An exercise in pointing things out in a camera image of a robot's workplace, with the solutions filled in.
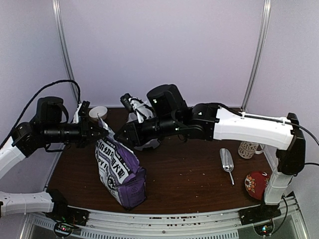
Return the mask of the purple puppy food bag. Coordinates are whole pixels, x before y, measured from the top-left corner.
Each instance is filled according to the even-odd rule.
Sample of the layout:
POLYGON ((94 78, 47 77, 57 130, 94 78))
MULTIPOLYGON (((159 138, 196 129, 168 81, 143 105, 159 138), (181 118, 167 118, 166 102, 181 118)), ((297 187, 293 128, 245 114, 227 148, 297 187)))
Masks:
POLYGON ((100 181, 123 208, 130 210, 147 198, 146 169, 133 151, 114 139, 114 131, 102 118, 98 118, 98 125, 108 131, 95 145, 100 181))

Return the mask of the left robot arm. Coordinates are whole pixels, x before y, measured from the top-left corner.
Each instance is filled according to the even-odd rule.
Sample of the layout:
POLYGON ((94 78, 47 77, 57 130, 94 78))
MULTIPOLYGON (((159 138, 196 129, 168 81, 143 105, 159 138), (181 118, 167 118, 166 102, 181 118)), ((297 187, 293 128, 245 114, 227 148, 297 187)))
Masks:
MULTIPOLYGON (((88 116, 90 103, 83 101, 74 121, 62 121, 68 111, 59 97, 44 97, 37 101, 36 114, 29 122, 14 126, 9 138, 0 149, 0 175, 4 177, 15 165, 30 157, 40 148, 46 152, 53 143, 75 144, 84 148, 108 135, 108 131, 97 126, 88 116)), ((61 221, 72 216, 68 202, 58 190, 29 194, 0 194, 0 215, 27 214, 33 212, 52 213, 61 221)))

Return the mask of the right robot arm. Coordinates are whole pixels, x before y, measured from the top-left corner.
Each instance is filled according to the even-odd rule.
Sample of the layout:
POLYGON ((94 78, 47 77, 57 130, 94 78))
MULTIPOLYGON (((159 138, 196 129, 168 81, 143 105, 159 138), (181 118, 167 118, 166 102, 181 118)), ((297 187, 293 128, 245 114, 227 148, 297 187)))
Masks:
POLYGON ((189 107, 174 84, 153 88, 147 99, 155 116, 126 123, 115 134, 117 141, 136 147, 152 139, 182 135, 187 139, 237 140, 276 148, 278 166, 256 208, 259 219, 267 219, 278 208, 292 177, 305 166, 304 130, 294 113, 272 118, 238 112, 221 103, 189 107))

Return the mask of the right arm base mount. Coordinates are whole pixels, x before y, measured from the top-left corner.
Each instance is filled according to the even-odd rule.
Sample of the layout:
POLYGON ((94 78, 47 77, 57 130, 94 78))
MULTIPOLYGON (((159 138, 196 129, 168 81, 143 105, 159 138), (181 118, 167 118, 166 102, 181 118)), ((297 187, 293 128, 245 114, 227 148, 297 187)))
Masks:
POLYGON ((279 206, 258 205, 238 211, 241 225, 254 224, 259 236, 270 236, 275 230, 273 219, 281 215, 279 206))

